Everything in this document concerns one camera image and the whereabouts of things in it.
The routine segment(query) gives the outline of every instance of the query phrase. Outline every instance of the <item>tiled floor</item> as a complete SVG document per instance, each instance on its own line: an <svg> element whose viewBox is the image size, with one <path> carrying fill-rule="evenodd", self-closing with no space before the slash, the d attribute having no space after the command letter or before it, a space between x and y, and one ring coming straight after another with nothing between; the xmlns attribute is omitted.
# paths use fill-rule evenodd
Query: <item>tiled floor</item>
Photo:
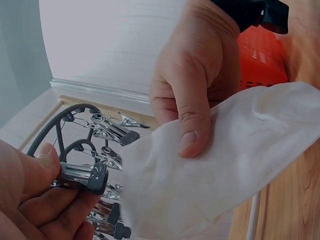
<svg viewBox="0 0 320 240"><path fill-rule="evenodd" d="M24 108L21 112L19 112L11 121L9 121L2 129L0 129L0 139L9 143L10 145L18 148L19 145L23 142L23 140L32 132L32 130L40 123L42 118L46 116L52 108L57 104L57 97L53 93L51 89L44 92L37 99L31 102L26 108ZM69 143L85 138L88 133L87 128L83 128L81 126L66 123L65 127L62 130L63 139L65 141L65 145ZM149 134L149 131L144 130L140 132L140 134L146 135ZM52 130L44 142L53 143L56 138L56 133ZM102 146L102 141L94 142L97 149L99 145ZM30 143L24 148L23 152L27 152L30 147ZM111 147L117 151L118 145L111 145ZM68 157L68 161L70 163L75 164L84 164L90 163L91 159L88 158L87 155L77 153L71 154ZM121 176L119 174L110 174L113 178L110 180L111 184L121 183ZM189 240L227 240L228 234L232 222L232 211L225 213L214 225L212 228L205 231L200 236L191 238Z"/></svg>

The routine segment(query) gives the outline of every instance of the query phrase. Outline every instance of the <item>black object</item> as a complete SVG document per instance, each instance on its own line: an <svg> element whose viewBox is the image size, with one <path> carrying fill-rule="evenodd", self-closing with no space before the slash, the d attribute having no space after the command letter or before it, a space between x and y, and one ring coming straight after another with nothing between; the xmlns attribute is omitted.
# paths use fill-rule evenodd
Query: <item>black object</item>
<svg viewBox="0 0 320 240"><path fill-rule="evenodd" d="M125 226L121 222L118 222L115 225L115 230L114 230L114 236L113 237L116 240L129 239L131 237L131 228Z"/></svg>
<svg viewBox="0 0 320 240"><path fill-rule="evenodd" d="M71 120L72 119L71 115L73 115L72 114L73 111L82 112L84 109L89 109L90 112L100 113L100 110L98 108L96 108L95 106L88 104L88 103L80 103L80 104L76 104L76 105L73 105L73 106L66 108L65 110L58 113L54 118L52 118L49 121L49 123L42 129L42 131L39 133L39 135L33 141L31 147L29 148L29 150L27 152L27 155L34 157L34 154L35 154L37 148L40 146L41 142L44 140L44 138L50 132L50 130L53 127L55 127L57 141L58 141L59 150L60 150L60 155L64 156L66 151L65 151L64 141L62 138L61 121L64 118ZM93 134L93 129L90 129L89 134L87 136L87 139L89 141L92 138L92 134Z"/></svg>
<svg viewBox="0 0 320 240"><path fill-rule="evenodd" d="M108 218L106 219L106 222L112 225L116 225L120 218L120 215L120 204L115 202L112 205L111 211L109 213Z"/></svg>
<svg viewBox="0 0 320 240"><path fill-rule="evenodd" d="M77 152L83 152L85 150L84 146L82 144L79 144L73 148L73 150Z"/></svg>
<svg viewBox="0 0 320 240"><path fill-rule="evenodd" d="M92 168L90 166L75 166L65 162L60 165L60 173L54 181L55 187L81 189L99 196L105 192L109 172L104 163L96 163Z"/></svg>
<svg viewBox="0 0 320 240"><path fill-rule="evenodd" d="M64 116L62 118L62 120L65 121L65 122L69 122L70 123L70 122L73 122L75 120L75 116L70 112L66 116Z"/></svg>
<svg viewBox="0 0 320 240"><path fill-rule="evenodd" d="M279 0L211 0L239 26L241 33L259 26L277 33L288 33L289 6Z"/></svg>
<svg viewBox="0 0 320 240"><path fill-rule="evenodd" d="M121 146L127 146L140 138L140 134L136 131L129 131L121 140Z"/></svg>

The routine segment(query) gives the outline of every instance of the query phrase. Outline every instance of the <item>orange plastic crate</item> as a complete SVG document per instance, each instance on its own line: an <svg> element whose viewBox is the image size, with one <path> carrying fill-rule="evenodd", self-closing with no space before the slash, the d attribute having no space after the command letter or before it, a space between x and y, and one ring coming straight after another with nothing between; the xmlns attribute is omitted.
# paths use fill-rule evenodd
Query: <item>orange plastic crate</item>
<svg viewBox="0 0 320 240"><path fill-rule="evenodd" d="M242 73L240 91L288 82L284 50L272 32L252 26L240 34L237 42Z"/></svg>

